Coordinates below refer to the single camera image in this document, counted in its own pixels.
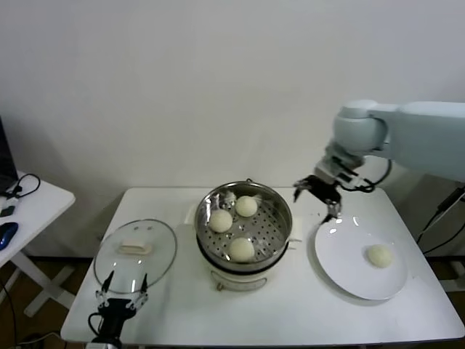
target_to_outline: robotic arm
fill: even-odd
[[[328,206],[325,221],[341,212],[338,186],[366,193],[375,189],[367,180],[363,181],[368,185],[360,185],[355,172],[367,155],[465,182],[465,103],[391,105],[357,100],[342,107],[333,132],[315,173],[294,185],[294,201],[308,190]]]

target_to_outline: black cable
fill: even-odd
[[[349,174],[351,175],[354,175],[354,176],[358,176],[357,173],[353,172],[350,168],[346,167],[345,165],[343,165],[340,160],[338,160],[337,158],[335,158],[336,162],[338,163],[338,165],[340,167],[342,167],[342,169],[344,169],[344,171],[348,172]],[[392,160],[388,160],[387,161],[387,168],[386,168],[386,171],[384,172],[384,174],[381,176],[381,178],[379,178],[377,181],[375,182],[371,182],[370,180],[367,180],[366,178],[363,178],[362,180],[367,183],[367,185],[359,185],[358,187],[355,187],[355,188],[347,188],[347,187],[344,187],[343,185],[341,185],[341,188],[345,191],[361,191],[362,193],[372,193],[375,191],[376,189],[376,186],[378,184],[380,184],[381,182],[383,182],[387,176],[389,176],[389,174],[391,173],[391,170],[392,170]]]
[[[460,232],[465,228],[465,223],[460,227],[460,229],[458,229],[457,233],[455,233],[451,238],[449,238],[447,241],[444,241],[442,244],[440,245],[437,245],[436,247],[433,247],[432,249],[429,249],[428,251],[425,251],[423,252],[423,254],[426,254],[426,253],[430,253],[436,249],[439,249],[440,247],[448,244],[449,242],[451,242],[453,239],[455,239],[459,234]]]
[[[33,190],[31,190],[31,191],[29,191],[29,192],[27,192],[27,193],[24,193],[24,194],[21,194],[21,195],[16,195],[17,198],[24,198],[24,197],[27,196],[27,195],[31,195],[32,193],[35,193],[35,192],[39,189],[39,187],[41,186],[41,179],[39,178],[39,176],[37,176],[37,175],[34,174],[34,173],[26,173],[25,175],[23,175],[23,176],[17,181],[16,186],[13,188],[13,193],[15,192],[15,190],[16,190],[17,188],[21,188],[21,186],[20,186],[21,181],[24,180],[26,177],[34,177],[34,178],[36,178],[36,179],[37,179],[37,186],[36,186]]]
[[[378,185],[378,184],[380,184],[381,182],[383,182],[383,181],[387,178],[387,176],[390,175],[391,170],[392,170],[392,160],[388,160],[388,161],[387,161],[386,172],[381,176],[380,179],[378,179],[376,182],[373,182],[373,185]]]
[[[418,235],[418,238],[416,238],[416,243],[419,244],[420,241],[421,241],[421,238],[423,238],[423,235],[424,235],[424,232],[426,229],[429,228],[429,226],[431,225],[431,223],[433,223],[433,220],[439,216],[442,212],[437,210],[436,213],[434,215],[432,215],[431,218],[429,218],[429,221],[428,223],[424,226],[423,230],[421,231],[420,235]]]
[[[97,330],[92,326],[91,320],[92,320],[92,318],[93,318],[94,316],[100,316],[100,314],[99,314],[99,313],[92,313],[92,314],[90,314],[89,317],[87,318],[87,323],[88,323],[90,329],[92,330],[92,332],[94,332],[94,334],[95,334],[96,336],[99,336],[99,332],[97,332]]]
[[[8,301],[9,301],[9,306],[12,309],[12,315],[13,315],[13,329],[14,329],[14,335],[15,335],[15,347],[17,347],[17,331],[16,331],[16,314],[15,314],[15,309],[13,308],[13,301],[11,296],[9,295],[9,292],[7,288],[5,287],[4,283],[2,280],[0,280],[0,285],[3,288],[5,294],[7,295]]]

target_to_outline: white wall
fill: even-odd
[[[465,101],[463,13],[462,0],[0,1],[17,165],[77,198],[30,250],[91,255],[128,187],[290,185],[348,100]],[[395,202],[417,179],[396,170]]]

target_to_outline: blue mouse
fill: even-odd
[[[15,236],[19,225],[15,222],[7,222],[0,225],[0,251],[8,246]]]

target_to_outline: table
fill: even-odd
[[[292,188],[276,189],[302,221],[302,245],[286,252],[270,283],[254,292],[215,289],[195,244],[187,213],[207,188],[132,188],[121,200],[106,236],[126,222],[157,218],[175,228],[178,255],[149,288],[149,300],[124,325],[128,345],[361,345],[445,340],[464,325],[420,249],[381,189],[344,193],[344,212],[374,219],[405,256],[405,288],[387,301],[358,299],[338,288],[315,259],[315,227],[326,208],[310,194],[292,204]],[[89,342],[87,317],[100,289],[89,268],[61,329],[64,340]]]
[[[34,178],[24,179],[21,183],[23,193],[34,189],[36,184]],[[3,200],[5,198],[0,199],[0,205],[3,204]],[[27,316],[34,316],[49,298],[68,309],[73,304],[74,295],[58,286],[69,277],[73,269],[65,266],[53,280],[50,280],[21,250],[71,206],[74,200],[74,195],[69,191],[41,181],[41,186],[35,193],[20,199],[12,216],[0,218],[0,224],[5,222],[19,224],[18,231],[9,245],[0,251],[0,267],[9,260],[17,266],[5,287],[9,290],[22,271],[44,289],[25,309],[24,313]],[[0,302],[4,296],[2,290]]]

